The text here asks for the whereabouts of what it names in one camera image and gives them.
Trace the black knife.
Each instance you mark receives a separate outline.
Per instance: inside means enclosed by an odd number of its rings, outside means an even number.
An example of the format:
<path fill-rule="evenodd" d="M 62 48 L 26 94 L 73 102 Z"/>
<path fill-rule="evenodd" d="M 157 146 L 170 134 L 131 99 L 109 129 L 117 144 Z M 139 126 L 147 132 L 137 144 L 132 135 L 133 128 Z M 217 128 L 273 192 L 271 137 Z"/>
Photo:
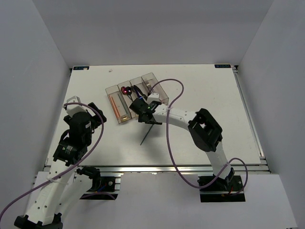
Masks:
<path fill-rule="evenodd" d="M 144 100 L 147 99 L 147 95 L 144 94 L 138 86 L 133 85 L 133 87 L 135 87 L 138 90 L 138 92 L 141 94 L 141 96 L 143 97 Z"/>

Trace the iridescent blue knife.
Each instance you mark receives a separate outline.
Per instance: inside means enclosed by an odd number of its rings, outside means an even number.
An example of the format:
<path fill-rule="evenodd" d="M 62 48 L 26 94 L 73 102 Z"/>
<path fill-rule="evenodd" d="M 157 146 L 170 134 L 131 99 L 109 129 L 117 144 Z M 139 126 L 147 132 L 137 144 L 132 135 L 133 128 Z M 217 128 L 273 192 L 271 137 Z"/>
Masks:
<path fill-rule="evenodd" d="M 135 90 L 135 93 L 137 94 L 137 97 L 140 99 L 140 100 L 143 100 L 143 97 L 141 96 L 141 94 L 138 92 L 138 90 L 135 88 L 135 87 L 133 87 L 134 88 L 134 90 Z"/>

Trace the teal chopstick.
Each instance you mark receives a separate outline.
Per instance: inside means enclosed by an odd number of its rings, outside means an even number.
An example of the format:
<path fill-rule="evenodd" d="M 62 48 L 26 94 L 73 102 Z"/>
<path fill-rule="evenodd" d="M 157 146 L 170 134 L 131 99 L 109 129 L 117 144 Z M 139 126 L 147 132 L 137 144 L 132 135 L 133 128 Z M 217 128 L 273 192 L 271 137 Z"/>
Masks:
<path fill-rule="evenodd" d="M 119 97 L 119 100 L 120 100 L 120 102 L 121 102 L 121 104 L 122 104 L 122 108 L 123 108 L 123 110 L 124 110 L 124 113 L 127 114 L 127 111 L 126 111 L 126 108 L 125 108 L 125 101 L 124 101 L 124 99 L 122 98 L 122 95 L 121 95 L 120 93 L 118 93 L 118 97 Z"/>
<path fill-rule="evenodd" d="M 153 124 L 150 126 L 150 128 L 149 128 L 148 131 L 147 131 L 147 133 L 146 133 L 145 136 L 143 137 L 143 139 L 142 139 L 140 145 L 143 144 L 143 142 L 144 142 L 145 139 L 147 138 L 148 134 L 150 133 L 151 129 L 153 128 L 153 126 L 154 126 Z"/>

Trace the black spoon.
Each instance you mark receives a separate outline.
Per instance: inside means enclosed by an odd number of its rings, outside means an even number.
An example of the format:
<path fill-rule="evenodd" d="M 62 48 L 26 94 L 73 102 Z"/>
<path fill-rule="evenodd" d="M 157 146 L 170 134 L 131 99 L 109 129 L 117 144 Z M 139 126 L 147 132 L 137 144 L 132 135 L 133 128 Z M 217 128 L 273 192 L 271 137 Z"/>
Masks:
<path fill-rule="evenodd" d="M 126 89 L 126 95 L 127 95 L 128 98 L 133 102 L 132 91 L 131 91 L 131 89 Z"/>

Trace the gold spoon purple handle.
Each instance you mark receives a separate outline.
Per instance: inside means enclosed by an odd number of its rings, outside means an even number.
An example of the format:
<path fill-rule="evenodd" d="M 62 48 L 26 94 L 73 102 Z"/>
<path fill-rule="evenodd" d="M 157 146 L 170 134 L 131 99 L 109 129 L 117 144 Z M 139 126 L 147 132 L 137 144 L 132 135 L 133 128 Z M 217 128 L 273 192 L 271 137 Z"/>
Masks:
<path fill-rule="evenodd" d="M 131 89 L 131 87 L 127 86 L 127 87 L 121 87 L 121 92 L 123 93 L 123 95 L 126 95 L 126 89 Z"/>

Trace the short orange chopstick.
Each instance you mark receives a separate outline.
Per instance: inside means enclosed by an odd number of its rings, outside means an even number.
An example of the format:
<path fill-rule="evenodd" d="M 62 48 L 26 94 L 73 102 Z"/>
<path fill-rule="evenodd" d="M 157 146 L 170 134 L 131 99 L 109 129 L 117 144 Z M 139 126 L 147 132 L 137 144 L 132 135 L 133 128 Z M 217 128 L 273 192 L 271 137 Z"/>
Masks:
<path fill-rule="evenodd" d="M 113 107 L 114 107 L 114 110 L 115 110 L 116 117 L 119 118 L 120 117 L 120 113 L 119 113 L 119 110 L 118 110 L 118 108 L 116 106 L 114 98 L 112 96 L 111 96 L 111 101 L 112 101 L 112 104 L 113 104 Z"/>

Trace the long orange chopstick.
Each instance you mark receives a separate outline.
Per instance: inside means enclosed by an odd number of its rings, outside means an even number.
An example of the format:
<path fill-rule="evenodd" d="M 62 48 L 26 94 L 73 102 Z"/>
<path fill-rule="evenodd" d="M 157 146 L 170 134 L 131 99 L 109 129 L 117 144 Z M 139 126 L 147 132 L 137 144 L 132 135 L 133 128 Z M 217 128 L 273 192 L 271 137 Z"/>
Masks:
<path fill-rule="evenodd" d="M 113 109 L 113 111 L 114 111 L 114 114 L 115 114 L 115 110 L 114 110 L 114 107 L 113 107 L 113 104 L 112 104 L 112 101 L 111 101 L 111 96 L 109 95 L 108 97 L 109 97 L 109 100 L 110 100 L 110 103 L 111 103 L 112 109 Z"/>

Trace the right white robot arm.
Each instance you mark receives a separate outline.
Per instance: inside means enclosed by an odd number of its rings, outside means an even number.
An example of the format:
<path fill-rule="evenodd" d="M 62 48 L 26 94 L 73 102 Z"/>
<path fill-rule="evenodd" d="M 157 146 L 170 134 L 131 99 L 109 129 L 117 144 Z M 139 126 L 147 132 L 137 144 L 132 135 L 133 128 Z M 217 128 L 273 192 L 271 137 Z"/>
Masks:
<path fill-rule="evenodd" d="M 168 123 L 189 131 L 197 148 L 204 151 L 211 163 L 215 184 L 227 190 L 233 183 L 234 169 L 224 153 L 222 128 L 206 109 L 197 112 L 171 108 L 158 101 L 149 104 L 135 99 L 129 108 L 138 115 L 138 122 L 161 125 Z"/>

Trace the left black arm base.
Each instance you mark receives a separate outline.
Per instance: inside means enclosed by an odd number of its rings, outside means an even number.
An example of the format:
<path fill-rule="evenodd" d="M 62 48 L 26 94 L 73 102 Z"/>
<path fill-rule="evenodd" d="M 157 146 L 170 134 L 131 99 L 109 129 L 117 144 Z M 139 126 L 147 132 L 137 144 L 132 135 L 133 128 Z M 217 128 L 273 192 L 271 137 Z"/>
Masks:
<path fill-rule="evenodd" d="M 75 178 L 88 178 L 91 187 L 81 196 L 81 200 L 116 200 L 120 190 L 121 177 L 104 175 L 95 167 L 85 166 L 76 170 Z"/>

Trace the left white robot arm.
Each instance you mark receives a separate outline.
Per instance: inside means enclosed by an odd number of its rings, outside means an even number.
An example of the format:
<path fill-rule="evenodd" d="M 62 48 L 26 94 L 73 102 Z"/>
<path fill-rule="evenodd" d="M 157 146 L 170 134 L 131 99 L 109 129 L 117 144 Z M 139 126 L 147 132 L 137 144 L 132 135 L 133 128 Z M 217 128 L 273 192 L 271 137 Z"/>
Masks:
<path fill-rule="evenodd" d="M 92 150 L 92 134 L 107 121 L 93 102 L 72 100 L 64 105 L 69 128 L 61 135 L 53 154 L 47 180 L 37 186 L 38 197 L 24 215 L 15 219 L 19 229 L 61 229 L 73 205 L 88 190 L 100 187 L 100 172 L 94 167 L 78 168 Z"/>

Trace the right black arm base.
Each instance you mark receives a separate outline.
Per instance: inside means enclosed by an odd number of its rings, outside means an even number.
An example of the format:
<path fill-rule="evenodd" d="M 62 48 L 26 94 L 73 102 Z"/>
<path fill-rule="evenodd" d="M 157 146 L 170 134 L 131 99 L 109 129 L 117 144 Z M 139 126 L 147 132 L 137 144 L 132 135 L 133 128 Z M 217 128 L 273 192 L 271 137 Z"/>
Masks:
<path fill-rule="evenodd" d="M 241 191 L 243 182 L 241 176 L 234 176 L 228 187 L 218 182 L 214 182 L 209 187 L 200 189 L 201 203 L 233 203 L 245 202 L 244 192 Z"/>

